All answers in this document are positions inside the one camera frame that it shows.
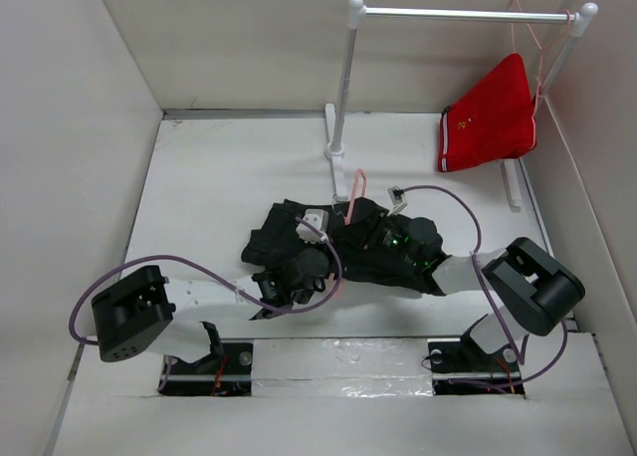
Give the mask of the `black denim trousers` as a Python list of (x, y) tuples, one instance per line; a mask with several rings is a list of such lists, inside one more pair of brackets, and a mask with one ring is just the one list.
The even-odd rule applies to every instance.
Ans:
[[(318, 209), (328, 212), (329, 220), (326, 234), (342, 260), (343, 276), (358, 283), (376, 284), (386, 287), (400, 287), (421, 294), (442, 296), (444, 292), (433, 279), (433, 272), (450, 258), (443, 251), (443, 260), (427, 269), (405, 269), (398, 272), (375, 271), (357, 264), (357, 220), (372, 214), (388, 214), (389, 210), (367, 198), (355, 200), (353, 215), (349, 225), (344, 224), (347, 212), (346, 202), (320, 205)], [(275, 203), (271, 207), (261, 228), (251, 231), (247, 246), (243, 249), (241, 260), (244, 263), (270, 268), (279, 266), (285, 260), (295, 257), (312, 245), (302, 241), (297, 233), (297, 218), (301, 218), (310, 205), (292, 200)]]

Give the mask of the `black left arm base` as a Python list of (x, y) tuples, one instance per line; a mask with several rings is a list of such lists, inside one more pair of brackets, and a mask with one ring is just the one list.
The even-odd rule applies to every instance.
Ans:
[(244, 397), (252, 395), (253, 341), (222, 340), (203, 323), (208, 353), (186, 362), (175, 356), (163, 364), (157, 391), (163, 396)]

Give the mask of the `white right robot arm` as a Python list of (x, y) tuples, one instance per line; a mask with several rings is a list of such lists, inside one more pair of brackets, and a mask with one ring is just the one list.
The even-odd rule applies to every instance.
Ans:
[(380, 214), (354, 228), (357, 256), (349, 268), (368, 283), (436, 297), (484, 292), (492, 311), (465, 331), (460, 345), (463, 364), (473, 370), (518, 340), (547, 336), (585, 296), (581, 281), (526, 237), (503, 251), (455, 257), (424, 217)]

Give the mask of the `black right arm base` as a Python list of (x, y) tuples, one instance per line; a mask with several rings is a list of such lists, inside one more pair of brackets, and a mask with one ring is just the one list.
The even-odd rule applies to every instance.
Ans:
[(431, 372), (435, 395), (526, 393), (518, 356), (501, 330), (473, 325), (459, 336), (428, 339), (421, 365)]

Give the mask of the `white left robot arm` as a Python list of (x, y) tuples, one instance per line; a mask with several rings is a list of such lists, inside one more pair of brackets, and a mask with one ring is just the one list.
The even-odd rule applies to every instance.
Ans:
[(102, 361), (152, 352), (207, 373), (221, 363), (220, 325), (316, 310), (339, 289), (342, 265), (323, 247), (239, 281), (173, 255), (138, 258), (115, 273), (117, 282), (96, 282), (88, 291)]

